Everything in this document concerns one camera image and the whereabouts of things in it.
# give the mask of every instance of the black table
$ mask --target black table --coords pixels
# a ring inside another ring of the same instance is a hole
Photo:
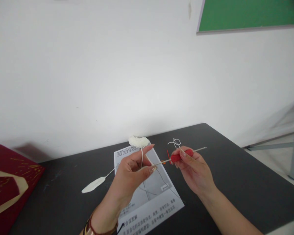
[[[160,159],[168,158],[178,138],[201,151],[216,186],[260,231],[268,233],[294,220],[294,185],[203,123],[148,137]],[[96,190],[82,194],[93,180],[114,167],[113,153],[128,142],[44,162],[42,178],[13,225],[10,234],[79,234],[112,183],[113,174]],[[181,171],[164,165],[185,207],[149,234],[220,234],[199,198],[186,185]]]

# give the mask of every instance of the woman's right hand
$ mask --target woman's right hand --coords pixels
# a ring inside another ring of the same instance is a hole
[[[200,199],[212,196],[217,188],[213,182],[210,168],[199,153],[194,152],[191,157],[185,153],[187,149],[191,148],[182,146],[172,153],[181,156],[181,160],[175,162],[175,166],[181,169],[187,185]]]

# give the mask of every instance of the gold bangle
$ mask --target gold bangle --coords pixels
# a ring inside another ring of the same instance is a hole
[[[84,230],[83,230],[83,234],[85,235],[112,235],[118,228],[119,223],[117,222],[114,226],[114,228],[106,233],[96,233],[95,230],[93,229],[93,227],[91,226],[91,218],[92,215],[90,216],[90,218],[88,219]]]

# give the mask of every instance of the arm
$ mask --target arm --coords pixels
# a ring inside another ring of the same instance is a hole
[[[122,159],[107,194],[91,216],[90,225],[96,234],[112,234],[122,209],[130,203],[134,191],[156,170],[157,167],[151,166],[145,156],[153,147],[143,148],[143,166],[146,167],[141,170],[141,151]]]
[[[182,146],[173,152],[181,156],[181,160],[175,165],[180,168],[186,183],[202,201],[220,232],[223,235],[261,235],[262,233],[217,189],[203,157],[196,152],[191,157],[185,153],[187,149],[189,148]]]

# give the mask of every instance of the red crochet hook handle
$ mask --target red crochet hook handle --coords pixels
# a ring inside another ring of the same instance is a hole
[[[185,152],[186,152],[186,154],[190,155],[191,157],[194,155],[194,153],[193,153],[193,151],[191,149],[188,149]],[[171,162],[173,162],[173,163],[177,162],[180,159],[181,159],[180,154],[171,156]]]

